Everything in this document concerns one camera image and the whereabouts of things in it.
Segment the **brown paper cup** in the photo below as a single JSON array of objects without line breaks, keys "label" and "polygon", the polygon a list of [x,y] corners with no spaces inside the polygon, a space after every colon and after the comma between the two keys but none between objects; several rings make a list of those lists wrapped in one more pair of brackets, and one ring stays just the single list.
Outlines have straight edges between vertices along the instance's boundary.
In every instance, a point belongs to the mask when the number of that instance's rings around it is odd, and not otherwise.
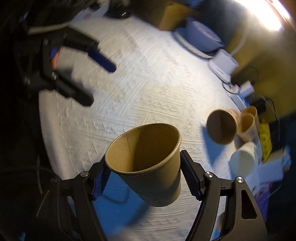
[{"label": "brown paper cup", "polygon": [[212,111],[206,122],[209,137],[219,145],[230,144],[236,136],[240,123],[240,113],[234,109]]},{"label": "brown paper cup", "polygon": [[167,123],[138,126],[110,144],[105,162],[148,205],[168,206],[181,192],[181,140]]}]

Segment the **white paper cup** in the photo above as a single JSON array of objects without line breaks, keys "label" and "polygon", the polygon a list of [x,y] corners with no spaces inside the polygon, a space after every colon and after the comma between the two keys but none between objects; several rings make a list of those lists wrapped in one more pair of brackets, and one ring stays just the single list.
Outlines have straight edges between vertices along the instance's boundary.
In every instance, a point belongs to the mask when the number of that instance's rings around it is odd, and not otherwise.
[{"label": "white paper cup", "polygon": [[254,142],[247,142],[236,150],[230,160],[230,170],[236,176],[248,176],[257,164],[257,146]]}]

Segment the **patterned brown cup front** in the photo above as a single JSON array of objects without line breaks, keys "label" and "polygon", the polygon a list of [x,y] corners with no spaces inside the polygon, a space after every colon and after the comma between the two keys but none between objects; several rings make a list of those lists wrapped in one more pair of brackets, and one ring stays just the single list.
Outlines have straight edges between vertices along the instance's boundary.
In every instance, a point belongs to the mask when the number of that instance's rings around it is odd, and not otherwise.
[{"label": "patterned brown cup front", "polygon": [[255,124],[255,118],[252,114],[241,114],[237,134],[244,143],[254,142],[255,144],[257,144],[259,142],[259,135]]}]

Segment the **patterned brown cup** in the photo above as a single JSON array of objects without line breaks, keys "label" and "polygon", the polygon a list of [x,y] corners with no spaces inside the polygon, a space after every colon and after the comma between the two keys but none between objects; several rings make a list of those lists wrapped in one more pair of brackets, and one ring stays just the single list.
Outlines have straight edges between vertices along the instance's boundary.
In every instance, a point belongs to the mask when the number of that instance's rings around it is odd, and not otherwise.
[{"label": "patterned brown cup", "polygon": [[259,135],[255,124],[255,118],[252,114],[241,114],[237,134],[244,143],[254,142],[255,144],[257,144],[259,142]]},{"label": "patterned brown cup", "polygon": [[253,117],[254,117],[254,120],[255,120],[256,129],[257,129],[257,131],[259,131],[260,122],[259,122],[259,118],[258,118],[258,113],[257,113],[256,107],[251,105],[251,106],[243,109],[243,111],[241,113],[242,114],[244,114],[244,113],[250,113],[250,114],[252,114]]}]

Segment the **patterned brown cup rear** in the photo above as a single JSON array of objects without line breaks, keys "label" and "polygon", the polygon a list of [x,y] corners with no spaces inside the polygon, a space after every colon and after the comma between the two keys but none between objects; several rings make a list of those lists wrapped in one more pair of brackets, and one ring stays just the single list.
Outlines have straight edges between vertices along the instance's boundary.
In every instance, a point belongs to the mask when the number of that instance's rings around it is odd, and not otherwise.
[{"label": "patterned brown cup rear", "polygon": [[259,118],[258,118],[258,113],[257,113],[256,107],[251,105],[251,106],[243,109],[243,111],[241,113],[242,114],[244,114],[244,113],[250,113],[250,114],[252,114],[253,117],[254,117],[254,120],[255,120],[256,129],[257,129],[257,131],[259,131],[260,122],[259,122]]}]

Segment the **white plastic basket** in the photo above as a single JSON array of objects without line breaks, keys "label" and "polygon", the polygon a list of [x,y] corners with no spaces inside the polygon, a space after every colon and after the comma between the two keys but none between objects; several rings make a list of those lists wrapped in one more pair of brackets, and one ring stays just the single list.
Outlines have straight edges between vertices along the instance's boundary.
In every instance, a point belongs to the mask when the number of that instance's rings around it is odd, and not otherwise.
[{"label": "white plastic basket", "polygon": [[289,151],[289,149],[279,149],[272,152],[265,162],[260,163],[260,183],[279,182],[283,179],[284,173],[290,169],[292,162]]}]

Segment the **yellow snack bag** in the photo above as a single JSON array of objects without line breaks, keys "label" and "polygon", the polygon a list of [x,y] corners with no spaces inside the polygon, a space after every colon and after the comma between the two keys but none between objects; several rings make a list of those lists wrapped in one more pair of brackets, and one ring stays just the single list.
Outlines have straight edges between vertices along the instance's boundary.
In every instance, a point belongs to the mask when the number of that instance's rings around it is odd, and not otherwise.
[{"label": "yellow snack bag", "polygon": [[272,151],[271,135],[268,123],[260,123],[259,138],[262,149],[262,162],[266,162]]}]

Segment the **white textured tablecloth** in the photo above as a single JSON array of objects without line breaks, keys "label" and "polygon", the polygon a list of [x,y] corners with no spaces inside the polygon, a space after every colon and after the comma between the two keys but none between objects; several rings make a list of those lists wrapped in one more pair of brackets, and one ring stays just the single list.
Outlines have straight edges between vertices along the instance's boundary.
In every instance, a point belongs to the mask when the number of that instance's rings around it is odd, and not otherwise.
[{"label": "white textured tablecloth", "polygon": [[[239,109],[207,60],[181,47],[171,32],[135,16],[114,20],[104,12],[82,11],[70,26],[100,41],[102,52],[117,66],[115,73],[69,48],[62,49],[58,60],[58,70],[93,93],[92,106],[83,107],[56,91],[39,94],[42,134],[53,171],[62,180],[74,178],[99,162],[122,133],[148,123],[168,123],[181,133],[181,150],[206,171],[233,180],[228,162],[239,140],[225,146],[214,143],[206,120],[216,109]],[[173,204],[151,207],[111,173],[103,195],[94,202],[108,240],[185,240],[201,202],[191,195],[183,175],[181,185]]]}]

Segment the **cardboard box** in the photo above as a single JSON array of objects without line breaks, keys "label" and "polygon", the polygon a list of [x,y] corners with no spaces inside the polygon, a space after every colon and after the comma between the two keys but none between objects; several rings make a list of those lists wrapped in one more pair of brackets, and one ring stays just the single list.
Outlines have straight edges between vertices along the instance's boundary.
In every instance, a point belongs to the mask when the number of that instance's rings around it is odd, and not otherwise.
[{"label": "cardboard box", "polygon": [[131,1],[135,14],[162,31],[173,31],[191,16],[192,10],[176,1]]}]

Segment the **white power strip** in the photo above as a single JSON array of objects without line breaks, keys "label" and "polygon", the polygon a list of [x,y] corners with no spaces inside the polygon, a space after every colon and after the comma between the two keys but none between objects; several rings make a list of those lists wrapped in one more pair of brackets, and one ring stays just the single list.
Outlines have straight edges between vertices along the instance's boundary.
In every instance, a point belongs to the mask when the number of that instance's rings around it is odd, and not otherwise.
[{"label": "white power strip", "polygon": [[249,104],[244,100],[244,98],[241,98],[239,95],[230,94],[230,98],[240,111],[243,111],[245,108],[249,106]]}]

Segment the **black power adapter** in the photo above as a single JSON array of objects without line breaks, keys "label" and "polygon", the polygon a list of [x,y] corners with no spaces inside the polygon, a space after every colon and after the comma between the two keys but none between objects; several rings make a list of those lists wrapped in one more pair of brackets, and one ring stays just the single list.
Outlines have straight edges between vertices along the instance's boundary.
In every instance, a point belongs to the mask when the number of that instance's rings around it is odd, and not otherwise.
[{"label": "black power adapter", "polygon": [[251,102],[250,105],[256,108],[258,115],[267,111],[266,102],[262,98]]}]

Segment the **lavender bowl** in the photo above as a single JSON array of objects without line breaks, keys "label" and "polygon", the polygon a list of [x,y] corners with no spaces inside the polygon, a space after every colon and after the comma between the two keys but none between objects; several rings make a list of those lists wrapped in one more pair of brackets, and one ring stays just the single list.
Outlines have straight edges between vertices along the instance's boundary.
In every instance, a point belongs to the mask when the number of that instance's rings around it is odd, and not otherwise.
[{"label": "lavender bowl", "polygon": [[185,37],[198,50],[213,52],[224,47],[221,38],[194,18],[186,18]]}]

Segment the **white plate under bowl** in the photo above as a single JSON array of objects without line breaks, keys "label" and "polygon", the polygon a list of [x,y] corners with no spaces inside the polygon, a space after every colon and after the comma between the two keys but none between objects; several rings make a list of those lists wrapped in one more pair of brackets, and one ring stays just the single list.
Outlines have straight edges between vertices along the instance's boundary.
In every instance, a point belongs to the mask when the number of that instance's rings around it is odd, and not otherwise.
[{"label": "white plate under bowl", "polygon": [[182,47],[184,47],[187,51],[189,51],[190,53],[192,53],[198,57],[205,58],[205,59],[211,59],[214,57],[214,55],[217,52],[217,51],[203,52],[203,51],[197,49],[196,47],[194,47],[185,38],[185,28],[177,28],[173,32],[173,36]]}]

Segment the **yellow curtain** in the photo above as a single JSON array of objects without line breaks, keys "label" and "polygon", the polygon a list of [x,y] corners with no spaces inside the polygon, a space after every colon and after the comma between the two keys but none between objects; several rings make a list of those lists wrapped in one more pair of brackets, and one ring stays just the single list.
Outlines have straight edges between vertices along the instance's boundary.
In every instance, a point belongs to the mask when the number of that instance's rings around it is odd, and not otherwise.
[{"label": "yellow curtain", "polygon": [[255,94],[272,99],[280,118],[295,113],[295,24],[288,21],[281,24],[280,30],[273,31],[255,17],[244,18],[226,47],[227,51],[233,51],[244,32],[249,31],[246,42],[234,54],[239,67],[232,80],[253,82]]}]

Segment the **white desk lamp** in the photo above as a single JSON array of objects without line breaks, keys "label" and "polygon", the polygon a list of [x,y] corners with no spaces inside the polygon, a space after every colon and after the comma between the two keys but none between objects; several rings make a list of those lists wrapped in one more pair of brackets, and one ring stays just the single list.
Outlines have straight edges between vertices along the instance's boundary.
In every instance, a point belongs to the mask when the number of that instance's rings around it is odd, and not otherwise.
[{"label": "white desk lamp", "polygon": [[209,69],[224,83],[249,66],[272,75],[295,63],[295,21],[283,1],[215,1],[211,27],[223,40]]}]

